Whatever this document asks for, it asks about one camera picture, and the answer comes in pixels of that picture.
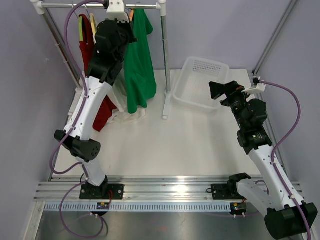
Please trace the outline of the green t shirt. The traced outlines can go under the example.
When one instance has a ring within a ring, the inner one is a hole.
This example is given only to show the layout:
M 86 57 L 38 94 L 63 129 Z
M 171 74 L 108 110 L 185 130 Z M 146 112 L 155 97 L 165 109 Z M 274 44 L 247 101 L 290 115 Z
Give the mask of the green t shirt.
M 153 26 L 143 9 L 135 9 L 133 32 L 137 42 L 128 45 L 124 59 L 124 77 L 127 93 L 127 111 L 134 114 L 139 107 L 147 108 L 148 100 L 157 93 L 154 67 L 148 36 Z

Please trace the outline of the orange hanger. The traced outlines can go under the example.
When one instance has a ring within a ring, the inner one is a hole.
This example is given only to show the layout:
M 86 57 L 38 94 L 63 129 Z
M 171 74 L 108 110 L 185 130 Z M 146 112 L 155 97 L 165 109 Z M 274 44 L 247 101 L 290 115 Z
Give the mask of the orange hanger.
M 125 11 L 126 11 L 126 13 L 128 15 L 129 21 L 132 22 L 133 19 L 134 19 L 135 10 L 131 9 L 131 8 L 127 8 Z

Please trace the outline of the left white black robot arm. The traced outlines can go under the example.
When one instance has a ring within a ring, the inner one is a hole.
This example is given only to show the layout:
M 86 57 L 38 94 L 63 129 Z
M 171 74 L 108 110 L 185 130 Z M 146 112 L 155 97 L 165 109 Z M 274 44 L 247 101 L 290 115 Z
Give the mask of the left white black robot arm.
M 82 102 L 77 104 L 64 129 L 56 130 L 54 134 L 54 138 L 76 158 L 85 172 L 80 192 L 82 200 L 110 196 L 108 177 L 98 160 L 101 144 L 91 139 L 91 134 L 101 104 L 123 68 L 127 47 L 137 39 L 131 21 L 106 19 L 98 24 L 95 41 L 80 96 Z

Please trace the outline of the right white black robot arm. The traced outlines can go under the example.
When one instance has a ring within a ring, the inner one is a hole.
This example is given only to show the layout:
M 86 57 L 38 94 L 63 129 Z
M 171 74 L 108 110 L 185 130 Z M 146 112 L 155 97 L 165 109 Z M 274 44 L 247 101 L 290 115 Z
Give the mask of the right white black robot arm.
M 245 153 L 258 168 L 269 192 L 264 192 L 246 173 L 229 177 L 227 193 L 232 198 L 248 200 L 264 217 L 265 226 L 275 240 L 306 234 L 312 238 L 311 228 L 318 215 L 314 203 L 305 202 L 283 170 L 271 139 L 263 124 L 268 118 L 264 101 L 250 95 L 263 92 L 268 84 L 255 79 L 254 87 L 245 88 L 236 81 L 210 82 L 213 100 L 221 96 L 224 107 L 229 107 L 239 126 L 237 140 Z

